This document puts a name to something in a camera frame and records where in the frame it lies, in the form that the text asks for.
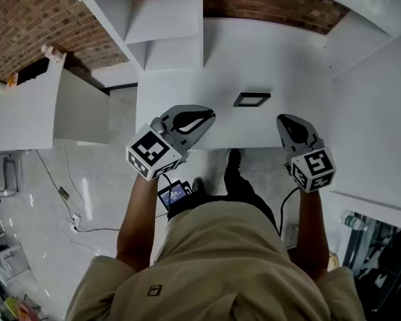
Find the black pants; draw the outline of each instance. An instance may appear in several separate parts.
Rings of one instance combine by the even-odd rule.
[[[226,196],[210,196],[205,194],[193,193],[187,195],[182,199],[175,201],[171,204],[168,212],[168,220],[171,220],[174,216],[188,209],[194,209],[200,205],[204,205],[208,202],[213,201],[238,201],[248,203],[258,209],[272,222],[276,231],[276,222],[273,217],[272,210],[258,196],[251,184],[241,177],[238,168],[227,168],[225,172],[225,185],[227,190]]]

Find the logo patch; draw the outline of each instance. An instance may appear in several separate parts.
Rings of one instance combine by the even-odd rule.
[[[162,290],[162,286],[150,286],[150,289],[148,290],[147,296],[159,296],[160,291]]]

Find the white desk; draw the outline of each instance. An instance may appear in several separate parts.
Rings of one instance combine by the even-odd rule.
[[[51,148],[54,138],[108,142],[109,97],[64,62],[0,94],[0,151]]]
[[[0,233],[0,239],[5,241],[6,239],[6,233],[1,232]],[[13,272],[7,268],[7,263],[6,263],[6,257],[8,255],[12,255],[14,251],[22,251],[21,244],[15,244],[12,246],[9,246],[7,249],[4,249],[0,251],[0,282],[4,285],[7,286],[7,284],[11,283],[12,281],[16,280],[18,277],[22,276],[23,274],[27,273],[30,271],[29,267],[25,267],[22,270],[18,271],[17,274],[13,274]]]

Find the white cube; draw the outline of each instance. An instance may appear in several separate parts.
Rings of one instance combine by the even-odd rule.
[[[306,193],[330,185],[336,173],[336,165],[328,147],[291,159],[291,176]]]
[[[147,181],[175,168],[181,158],[181,154],[147,124],[126,145],[126,160]]]

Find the shelf compartment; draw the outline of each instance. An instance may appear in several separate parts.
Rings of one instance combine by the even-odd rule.
[[[198,37],[192,36],[157,39],[127,46],[144,70],[152,71],[199,68],[198,43]]]
[[[132,2],[125,43],[191,37],[198,33],[196,0]]]

